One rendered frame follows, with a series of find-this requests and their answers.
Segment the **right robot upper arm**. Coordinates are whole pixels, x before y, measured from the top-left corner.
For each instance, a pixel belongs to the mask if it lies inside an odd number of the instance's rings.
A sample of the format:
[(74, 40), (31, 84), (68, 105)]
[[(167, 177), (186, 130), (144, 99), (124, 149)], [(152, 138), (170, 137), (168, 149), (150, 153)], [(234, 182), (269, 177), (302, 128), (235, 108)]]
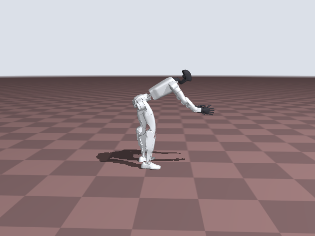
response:
[(185, 96), (184, 96), (183, 92), (181, 91), (181, 89), (179, 88), (179, 85), (176, 82), (170, 82), (169, 83), (169, 87), (180, 98), (181, 103), (183, 105), (188, 104), (188, 102), (185, 99)]

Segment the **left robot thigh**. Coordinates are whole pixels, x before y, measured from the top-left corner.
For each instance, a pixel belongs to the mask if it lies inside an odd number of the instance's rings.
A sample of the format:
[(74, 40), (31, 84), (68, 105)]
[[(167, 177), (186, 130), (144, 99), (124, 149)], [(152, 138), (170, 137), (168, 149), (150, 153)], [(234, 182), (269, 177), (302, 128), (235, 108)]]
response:
[[(133, 102), (132, 102), (132, 103), (133, 103)], [(133, 106), (134, 106), (134, 108), (137, 108), (137, 107), (134, 105), (134, 103), (133, 103)], [(143, 116), (143, 112), (144, 112), (145, 110), (146, 110), (146, 109), (139, 111), (139, 110), (137, 109), (137, 117), (138, 117), (138, 120), (139, 120), (139, 123), (140, 123), (140, 126), (138, 126), (138, 127), (136, 128), (136, 133), (137, 133), (138, 135), (143, 135), (143, 134), (145, 133), (145, 129), (146, 129), (146, 125), (147, 125), (147, 123), (146, 123), (146, 121), (145, 121), (145, 119), (144, 119), (144, 116)]]

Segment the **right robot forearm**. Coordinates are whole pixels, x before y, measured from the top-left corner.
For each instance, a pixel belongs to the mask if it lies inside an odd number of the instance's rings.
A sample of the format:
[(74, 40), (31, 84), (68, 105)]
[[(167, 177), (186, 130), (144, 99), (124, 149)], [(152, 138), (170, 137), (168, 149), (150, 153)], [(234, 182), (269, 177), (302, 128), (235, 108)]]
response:
[(202, 108), (198, 108), (195, 105), (193, 105), (193, 103), (187, 97), (185, 97), (185, 99), (188, 102), (187, 104), (188, 108), (190, 108), (193, 112), (201, 112)]

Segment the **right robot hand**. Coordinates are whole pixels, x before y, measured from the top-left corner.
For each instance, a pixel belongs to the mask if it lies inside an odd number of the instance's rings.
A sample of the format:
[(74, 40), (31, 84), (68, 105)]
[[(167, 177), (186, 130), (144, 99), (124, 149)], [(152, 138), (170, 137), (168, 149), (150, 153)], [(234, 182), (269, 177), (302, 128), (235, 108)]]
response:
[[(205, 113), (205, 114), (209, 114), (209, 115), (213, 115), (213, 114), (210, 114), (210, 113), (214, 113), (212, 111), (214, 111), (213, 109), (214, 108), (208, 108), (210, 107), (211, 105), (207, 106), (207, 107), (199, 107), (199, 108), (202, 108), (201, 112), (198, 112), (198, 113)], [(211, 112), (210, 112), (211, 111)]]

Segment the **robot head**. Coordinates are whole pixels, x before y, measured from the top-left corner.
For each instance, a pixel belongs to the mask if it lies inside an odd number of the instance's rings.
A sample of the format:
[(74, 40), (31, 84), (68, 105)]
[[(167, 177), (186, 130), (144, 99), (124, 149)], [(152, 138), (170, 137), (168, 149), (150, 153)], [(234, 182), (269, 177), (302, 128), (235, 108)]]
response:
[(183, 84), (184, 82), (186, 81), (191, 81), (191, 73), (188, 71), (188, 70), (183, 70), (182, 71), (183, 75), (183, 79), (180, 81), (180, 79), (177, 77), (177, 78), (173, 78), (175, 81), (178, 81), (179, 84)]

